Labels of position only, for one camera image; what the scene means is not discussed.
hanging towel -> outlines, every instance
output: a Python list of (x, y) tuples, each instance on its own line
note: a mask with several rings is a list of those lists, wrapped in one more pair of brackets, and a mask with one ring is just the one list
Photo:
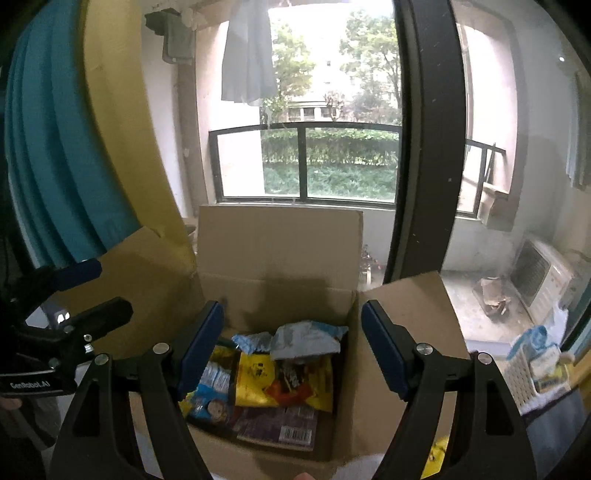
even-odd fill
[(222, 100), (260, 105), (276, 94), (267, 0), (238, 0), (222, 61)]

yellow curtain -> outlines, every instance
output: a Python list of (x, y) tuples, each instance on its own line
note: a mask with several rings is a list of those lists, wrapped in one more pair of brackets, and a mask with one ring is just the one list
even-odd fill
[(139, 220), (171, 242), (190, 268), (195, 256), (154, 136), (141, 66), (137, 0), (89, 0), (84, 68), (95, 122)]

hand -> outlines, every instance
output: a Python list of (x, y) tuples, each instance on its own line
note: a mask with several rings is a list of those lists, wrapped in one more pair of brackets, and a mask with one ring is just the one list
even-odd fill
[(22, 400), (20, 398), (3, 398), (0, 397), (0, 408), (4, 410), (16, 410), (21, 408)]

cardboard box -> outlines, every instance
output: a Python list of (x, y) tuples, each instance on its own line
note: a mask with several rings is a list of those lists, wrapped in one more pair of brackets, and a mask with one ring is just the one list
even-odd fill
[[(189, 427), (208, 468), (228, 480), (292, 480), (304, 471), (317, 480), (329, 479), (338, 466), (355, 457), (384, 453), (405, 409), (389, 391), (361, 331), (359, 309), (364, 302), (379, 300), (392, 321), (405, 326), (417, 342), (428, 342), (444, 355), (467, 358), (437, 273), (357, 291), (362, 231), (362, 213), (354, 210), (202, 207), (193, 275), (180, 271), (161, 251), (165, 243), (150, 231), (140, 231), (105, 255), (107, 278), (118, 282), (119, 274), (113, 272), (121, 265), (127, 271), (121, 272), (125, 281), (119, 286), (104, 288), (111, 295), (120, 289), (118, 294), (132, 302), (135, 313), (128, 326), (110, 333), (98, 346), (117, 356), (135, 355), (173, 338), (205, 299), (224, 305), (232, 331), (273, 332), (284, 323), (306, 319), (348, 325), (337, 410), (333, 417), (320, 419), (314, 452), (245, 446)], [(142, 252), (136, 265), (123, 261), (136, 256), (136, 250)], [(154, 274), (146, 271), (152, 260)], [(161, 275), (162, 268), (168, 277)], [(138, 291), (145, 288), (149, 291)], [(108, 295), (98, 296), (102, 300)], [(454, 395), (447, 394), (438, 436), (449, 432), (453, 406)], [(132, 397), (132, 409), (137, 428), (146, 431), (138, 395)]]

blue gripper pad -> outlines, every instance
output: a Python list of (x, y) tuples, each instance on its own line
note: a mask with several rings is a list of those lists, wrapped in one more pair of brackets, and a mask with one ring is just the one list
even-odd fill
[(224, 323), (223, 307), (208, 301), (197, 319), (173, 342), (173, 370), (177, 378), (177, 401), (197, 388)]
[(392, 338), (393, 325), (388, 315), (376, 300), (370, 300), (361, 309), (361, 327), (374, 353), (375, 359), (382, 370), (388, 388), (405, 400), (411, 392), (409, 382), (412, 372), (409, 371), (408, 357), (403, 358)]
[(53, 274), (53, 287), (65, 291), (100, 277), (103, 267), (96, 258), (70, 265)]

